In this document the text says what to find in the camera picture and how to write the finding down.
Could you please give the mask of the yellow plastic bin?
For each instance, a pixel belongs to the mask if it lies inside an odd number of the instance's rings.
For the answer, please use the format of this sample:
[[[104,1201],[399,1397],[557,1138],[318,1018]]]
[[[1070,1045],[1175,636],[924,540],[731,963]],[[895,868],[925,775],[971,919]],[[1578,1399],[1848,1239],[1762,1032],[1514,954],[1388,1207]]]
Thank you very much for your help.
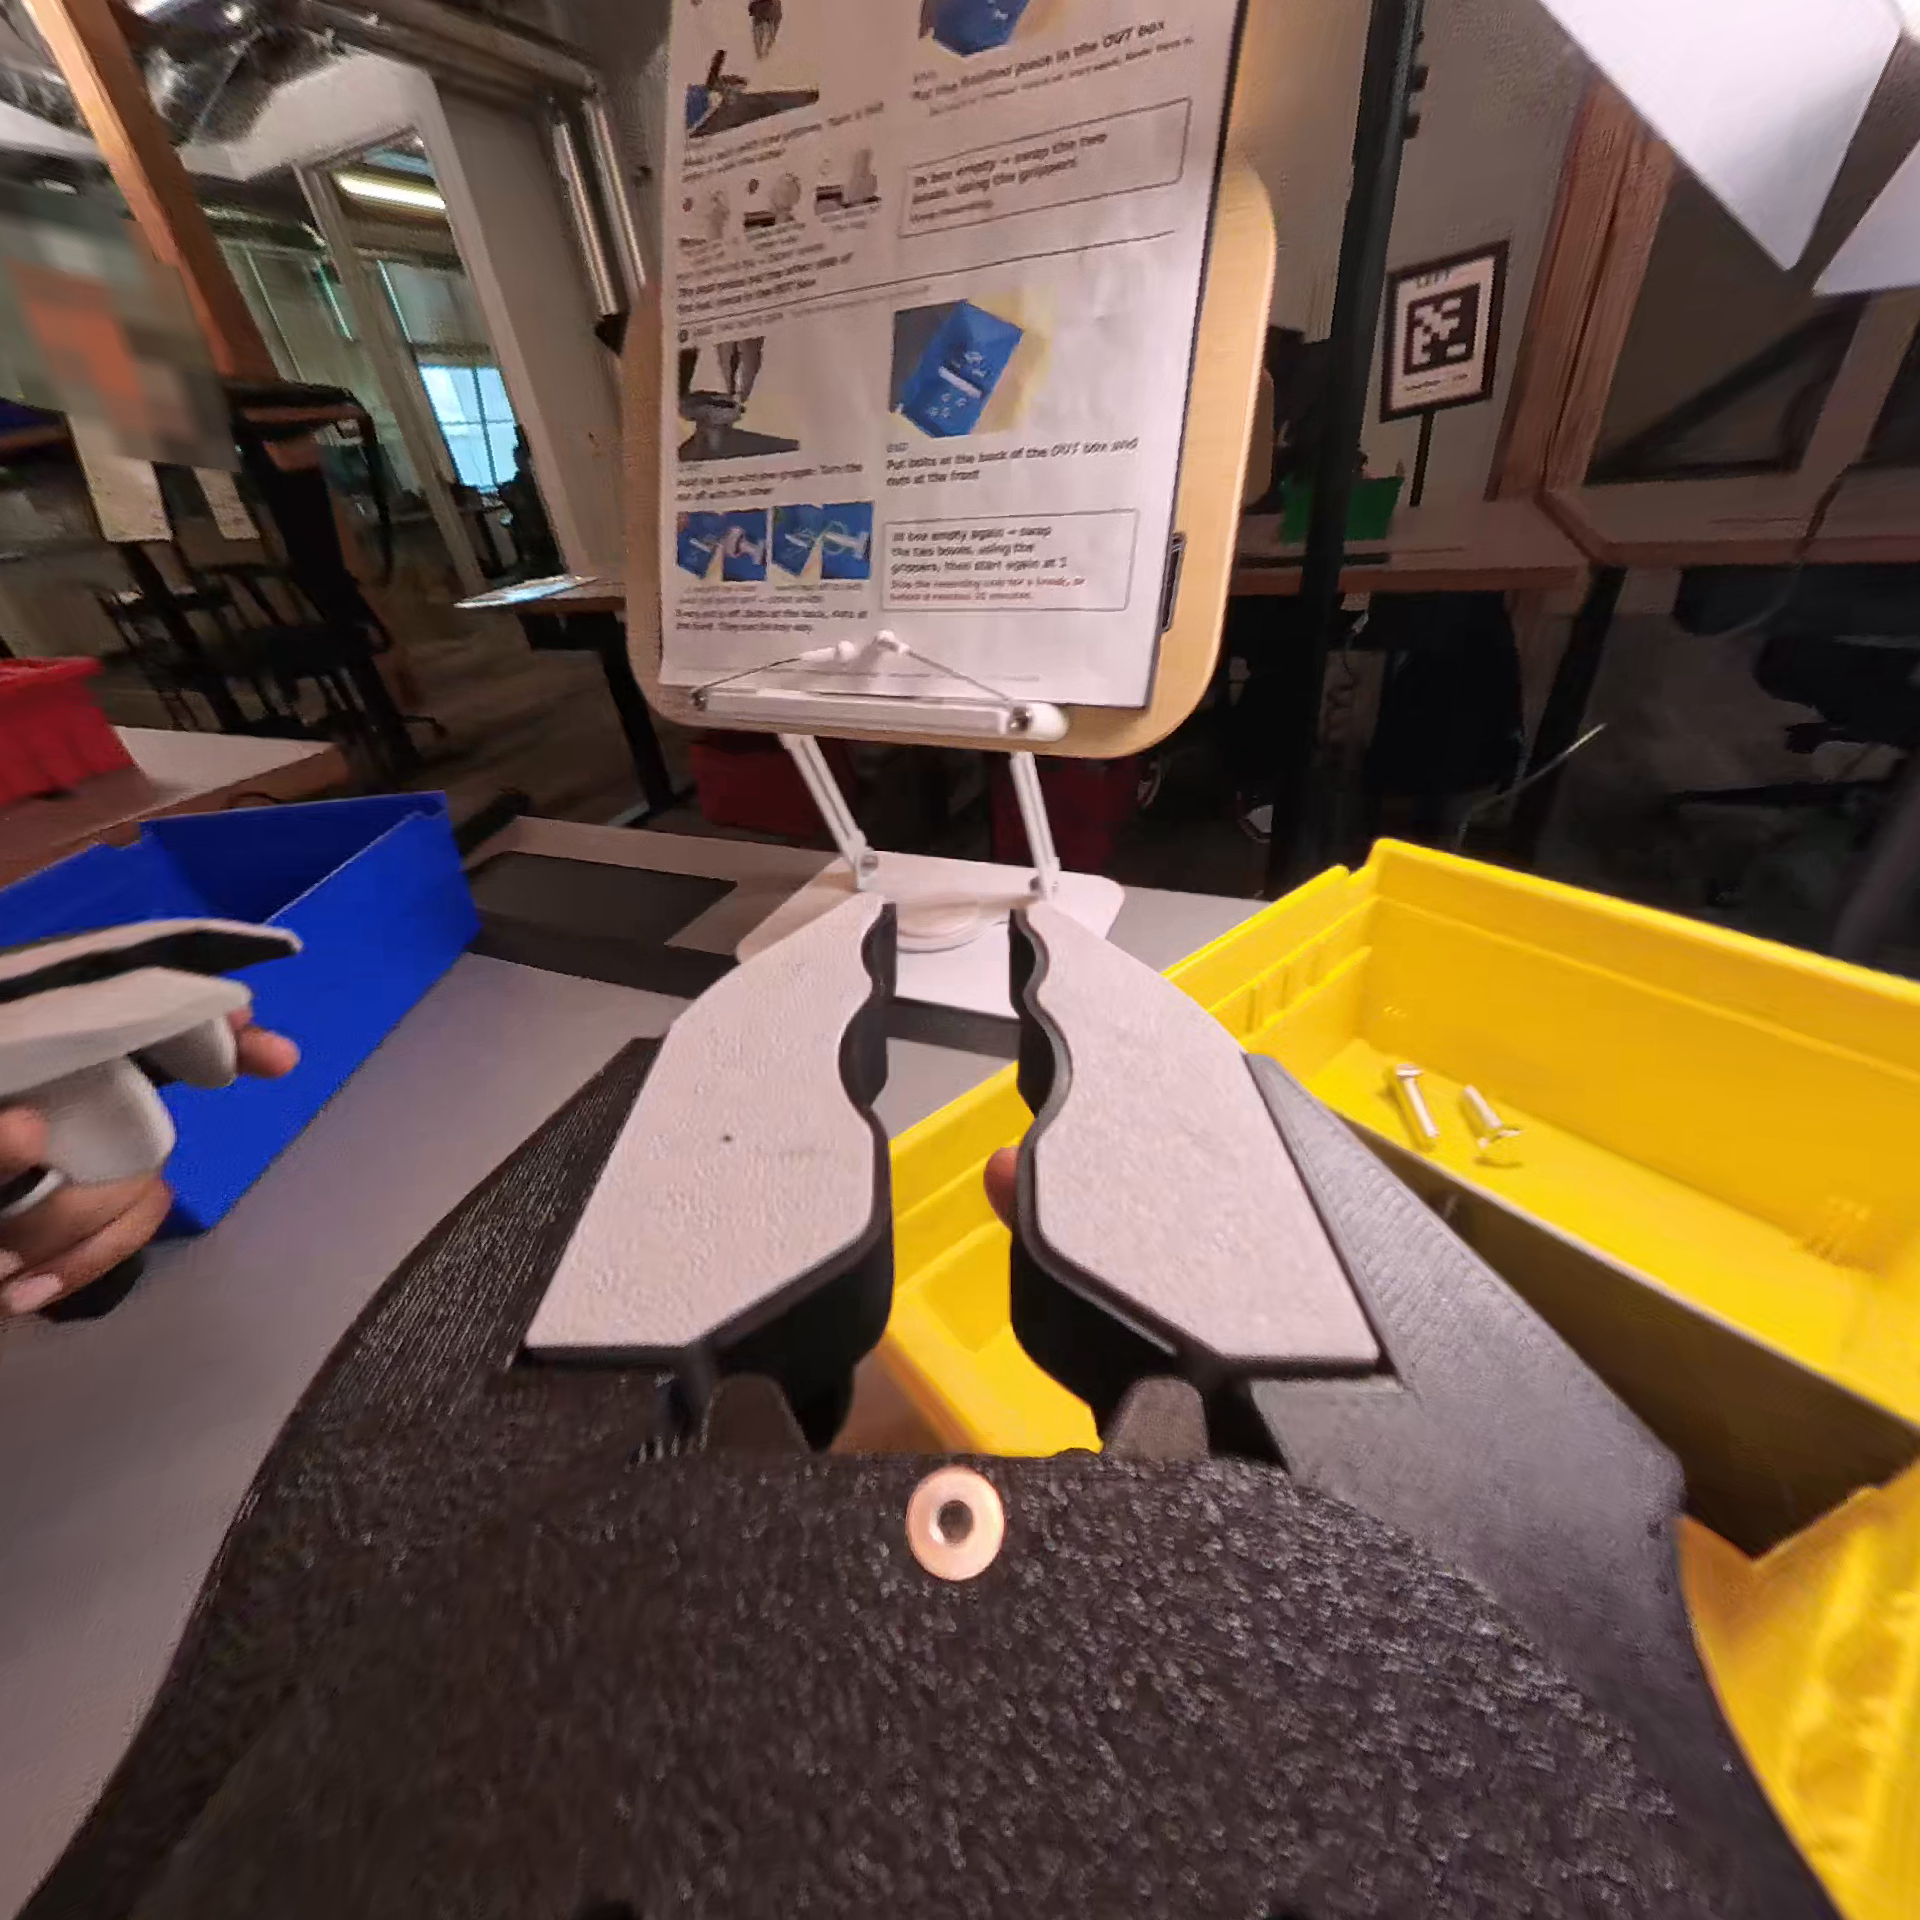
[[[1396,844],[1170,979],[1340,1117],[1915,1423],[1914,983]],[[1494,1162],[1463,1084],[1525,1129]],[[1670,1530],[1703,1674],[1839,1916],[1915,1916],[1915,1553],[1915,1466],[1760,1556]]]

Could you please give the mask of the wooden support post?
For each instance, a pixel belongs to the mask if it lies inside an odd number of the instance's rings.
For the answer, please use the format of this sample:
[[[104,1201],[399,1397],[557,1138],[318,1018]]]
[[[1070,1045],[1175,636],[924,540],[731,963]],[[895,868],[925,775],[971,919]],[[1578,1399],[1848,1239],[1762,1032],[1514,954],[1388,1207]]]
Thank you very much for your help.
[[[155,258],[178,275],[215,368],[242,381],[277,377],[271,349],[152,107],[128,39],[130,12],[109,2],[30,2],[28,12],[134,227]]]

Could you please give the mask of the red plastic bin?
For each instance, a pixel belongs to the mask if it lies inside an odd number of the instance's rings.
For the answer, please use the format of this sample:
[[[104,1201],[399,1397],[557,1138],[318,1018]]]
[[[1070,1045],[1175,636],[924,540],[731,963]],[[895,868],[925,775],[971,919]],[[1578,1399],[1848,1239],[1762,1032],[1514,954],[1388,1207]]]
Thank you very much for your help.
[[[88,657],[3,661],[3,809],[134,769],[107,722]]]

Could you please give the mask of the white stand rod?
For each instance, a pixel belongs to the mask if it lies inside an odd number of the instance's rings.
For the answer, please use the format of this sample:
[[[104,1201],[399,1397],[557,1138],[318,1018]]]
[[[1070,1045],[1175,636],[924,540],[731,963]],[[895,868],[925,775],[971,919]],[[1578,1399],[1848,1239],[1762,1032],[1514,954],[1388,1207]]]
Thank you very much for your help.
[[[1031,896],[1038,900],[1052,900],[1060,888],[1063,861],[1048,824],[1039,762],[1034,752],[1011,752],[1006,757],[1006,770],[1015,791],[1026,853],[1031,858]]]
[[[848,867],[853,884],[867,893],[877,882],[880,855],[858,824],[858,816],[828,762],[824,747],[815,736],[780,733],[787,757],[796,763],[799,779],[822,816],[822,824],[836,847],[839,858]]]

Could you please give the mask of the red box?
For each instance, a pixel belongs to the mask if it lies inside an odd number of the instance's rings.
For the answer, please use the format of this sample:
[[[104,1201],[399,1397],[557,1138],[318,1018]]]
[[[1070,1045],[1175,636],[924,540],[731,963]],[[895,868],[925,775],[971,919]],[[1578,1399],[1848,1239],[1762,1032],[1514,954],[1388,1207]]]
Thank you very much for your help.
[[[1016,804],[1007,757],[990,757],[992,861],[1028,861],[1023,816]],[[1123,831],[1138,811],[1143,759],[1038,759],[1039,793],[1052,844],[1071,873],[1103,873],[1114,865]]]
[[[688,736],[694,802],[708,827],[828,849],[832,833],[797,763],[775,736]]]

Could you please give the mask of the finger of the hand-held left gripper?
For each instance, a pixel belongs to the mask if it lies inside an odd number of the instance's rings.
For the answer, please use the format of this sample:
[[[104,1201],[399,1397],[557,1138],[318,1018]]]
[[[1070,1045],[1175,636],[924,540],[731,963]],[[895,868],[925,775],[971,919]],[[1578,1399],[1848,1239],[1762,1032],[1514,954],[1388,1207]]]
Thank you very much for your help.
[[[160,1089],[230,1085],[232,1018],[250,1008],[252,992],[226,976],[115,976],[12,1001],[3,1099],[42,1117],[42,1164],[63,1181],[152,1175],[175,1148]]]
[[[91,987],[136,972],[230,976],[293,957],[302,940],[226,919],[149,919],[3,952],[3,1001]]]

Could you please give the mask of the silver ventilation duct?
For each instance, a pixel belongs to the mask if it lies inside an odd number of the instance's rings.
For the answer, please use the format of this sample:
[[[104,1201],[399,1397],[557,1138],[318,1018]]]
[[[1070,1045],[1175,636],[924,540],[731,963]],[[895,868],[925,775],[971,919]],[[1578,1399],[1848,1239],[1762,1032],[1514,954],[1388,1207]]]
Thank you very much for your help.
[[[588,272],[595,330],[616,349],[650,279],[634,183],[604,85],[564,89],[548,100],[547,147]]]

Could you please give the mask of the black bin divider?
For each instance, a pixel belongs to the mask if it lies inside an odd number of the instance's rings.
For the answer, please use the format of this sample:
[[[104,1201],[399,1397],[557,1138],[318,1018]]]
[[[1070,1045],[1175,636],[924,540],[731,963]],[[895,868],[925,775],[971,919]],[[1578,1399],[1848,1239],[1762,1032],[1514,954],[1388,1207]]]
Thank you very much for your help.
[[[1675,1453],[1687,1511],[1760,1556],[1915,1466],[1915,1423],[1348,1120]]]

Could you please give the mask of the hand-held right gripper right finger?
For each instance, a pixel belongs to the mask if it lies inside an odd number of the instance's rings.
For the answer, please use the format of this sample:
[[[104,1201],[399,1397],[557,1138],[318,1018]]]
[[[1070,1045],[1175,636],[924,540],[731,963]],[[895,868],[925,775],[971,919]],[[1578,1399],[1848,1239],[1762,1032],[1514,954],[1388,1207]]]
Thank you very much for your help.
[[[1372,1373],[1381,1344],[1258,1060],[1052,903],[1015,912],[1016,1331],[1052,1373]]]

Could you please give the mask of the blue plastic bin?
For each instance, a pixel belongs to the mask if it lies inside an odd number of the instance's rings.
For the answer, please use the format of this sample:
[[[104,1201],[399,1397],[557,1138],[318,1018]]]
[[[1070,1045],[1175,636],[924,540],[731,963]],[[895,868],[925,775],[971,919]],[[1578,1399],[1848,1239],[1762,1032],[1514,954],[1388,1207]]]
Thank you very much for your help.
[[[5,888],[5,947],[132,922],[291,931],[302,952],[240,980],[299,1047],[282,1079],[164,1089],[175,1152],[164,1239],[216,1227],[461,955],[478,915],[443,795],[238,807],[146,824]]]

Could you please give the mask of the printed instruction poster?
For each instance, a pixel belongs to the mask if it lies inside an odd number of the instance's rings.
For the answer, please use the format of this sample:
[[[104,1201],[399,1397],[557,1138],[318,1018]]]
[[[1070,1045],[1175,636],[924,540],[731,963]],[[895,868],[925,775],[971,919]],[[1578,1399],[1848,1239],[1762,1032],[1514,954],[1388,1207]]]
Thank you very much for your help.
[[[1144,708],[1246,4],[674,4],[660,682]]]

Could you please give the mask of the black standing desk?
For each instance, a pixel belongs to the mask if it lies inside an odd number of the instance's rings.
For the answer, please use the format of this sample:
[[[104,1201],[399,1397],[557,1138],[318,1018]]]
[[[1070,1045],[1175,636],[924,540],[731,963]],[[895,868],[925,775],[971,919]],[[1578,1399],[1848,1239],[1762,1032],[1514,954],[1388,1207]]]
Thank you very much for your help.
[[[219,386],[242,471],[271,524],[293,586],[311,605],[326,651],[367,720],[374,762],[389,775],[410,777],[422,769],[422,757],[376,665],[374,643],[387,632],[350,565],[319,445],[319,433],[336,425],[372,441],[372,418],[359,397],[338,386],[277,375],[223,375]]]

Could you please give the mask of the black white marker sign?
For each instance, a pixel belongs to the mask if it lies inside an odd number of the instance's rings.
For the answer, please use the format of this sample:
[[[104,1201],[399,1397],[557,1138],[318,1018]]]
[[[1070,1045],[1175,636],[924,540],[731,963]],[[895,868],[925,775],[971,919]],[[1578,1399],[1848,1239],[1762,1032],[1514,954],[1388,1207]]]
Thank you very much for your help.
[[[1496,384],[1508,243],[1390,271],[1382,283],[1378,418],[1487,402]]]

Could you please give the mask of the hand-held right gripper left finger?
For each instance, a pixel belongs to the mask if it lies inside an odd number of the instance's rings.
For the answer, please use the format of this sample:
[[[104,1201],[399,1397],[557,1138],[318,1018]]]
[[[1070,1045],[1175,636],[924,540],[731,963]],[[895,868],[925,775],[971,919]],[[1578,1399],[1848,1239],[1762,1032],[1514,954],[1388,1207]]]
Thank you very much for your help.
[[[893,1304],[895,912],[853,896],[662,1035],[525,1331],[534,1360],[858,1370]]]

